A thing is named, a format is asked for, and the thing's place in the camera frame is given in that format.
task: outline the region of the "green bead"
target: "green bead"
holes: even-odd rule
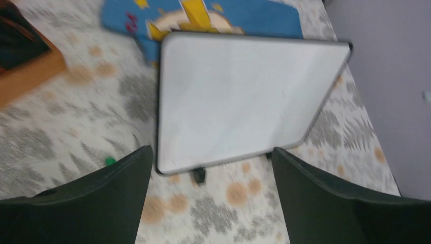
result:
[[[113,164],[113,163],[115,163],[115,162],[117,162],[117,160],[115,160],[115,158],[113,158],[113,157],[107,157],[107,158],[105,159],[105,164],[106,164],[106,166],[109,166],[109,165],[111,165],[111,164]]]

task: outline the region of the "gray wall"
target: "gray wall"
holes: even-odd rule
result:
[[[430,0],[332,0],[338,38],[353,41],[350,69],[403,196],[431,200]]]

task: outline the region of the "whiteboard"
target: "whiteboard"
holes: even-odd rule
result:
[[[161,44],[158,171],[301,143],[350,53],[347,42],[169,34]]]

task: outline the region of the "wooden frame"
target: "wooden frame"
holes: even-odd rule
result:
[[[0,75],[0,107],[66,70],[60,50],[34,27],[50,50]]]

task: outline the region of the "cartoon print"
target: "cartoon print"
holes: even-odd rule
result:
[[[164,13],[154,22],[147,21],[148,37],[161,41],[173,29],[190,32],[244,34],[241,28],[233,27],[229,21],[215,11],[207,10],[203,0],[179,1],[182,10]],[[219,4],[212,5],[218,12],[223,12]]]
[[[141,9],[145,9],[145,8],[149,8],[149,5],[147,3],[147,0],[135,0],[135,3],[141,8]]]

